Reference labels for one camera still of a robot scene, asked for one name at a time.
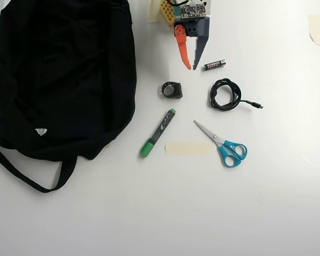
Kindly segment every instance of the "yellow lego block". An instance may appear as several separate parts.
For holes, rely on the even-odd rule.
[[[167,2],[167,0],[162,0],[160,3],[160,13],[167,25],[172,26],[174,25],[174,13],[173,7]]]

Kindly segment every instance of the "scissors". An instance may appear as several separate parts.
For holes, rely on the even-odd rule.
[[[194,122],[217,145],[226,167],[229,167],[229,168],[237,167],[241,164],[242,160],[246,158],[247,148],[245,145],[224,140],[218,137],[217,135],[213,134],[212,132],[210,132],[207,128],[202,126],[197,121],[194,121]],[[241,147],[244,150],[244,153],[242,155],[236,151],[237,147]],[[234,164],[229,165],[227,163],[227,158],[231,158],[234,161]]]

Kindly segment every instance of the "marker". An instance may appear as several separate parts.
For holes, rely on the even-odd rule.
[[[216,61],[216,62],[204,65],[204,70],[220,68],[220,67],[224,67],[225,65],[226,65],[226,61],[220,60],[220,61]]]
[[[155,143],[160,139],[161,135],[164,133],[164,131],[166,130],[167,126],[170,124],[174,116],[175,116],[174,109],[171,109],[170,111],[168,111],[168,113],[166,114],[165,118],[161,122],[156,132],[153,134],[153,136],[146,142],[146,144],[142,148],[141,156],[143,158],[146,158],[149,155],[149,153],[152,151]]]

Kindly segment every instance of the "black backpack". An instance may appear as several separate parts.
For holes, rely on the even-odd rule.
[[[94,159],[135,110],[135,47],[127,0],[11,0],[0,17],[0,146],[62,162]]]

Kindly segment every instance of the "blue scissor handle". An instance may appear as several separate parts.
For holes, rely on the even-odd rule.
[[[230,153],[224,146],[220,146],[219,151],[220,151],[220,154],[222,155],[222,158],[226,167],[234,168],[241,164],[242,161],[238,157],[236,157],[234,154]],[[226,159],[228,157],[231,157],[234,160],[233,165],[227,164]]]
[[[224,142],[224,145],[227,146],[228,148],[230,148],[232,150],[232,152],[235,153],[236,156],[238,156],[238,158],[240,160],[244,160],[246,158],[246,156],[247,156],[247,147],[245,145],[239,144],[239,143],[234,143],[234,142],[227,141],[227,140]],[[237,153],[236,147],[244,148],[244,150],[245,150],[244,154],[240,155],[239,153]]]

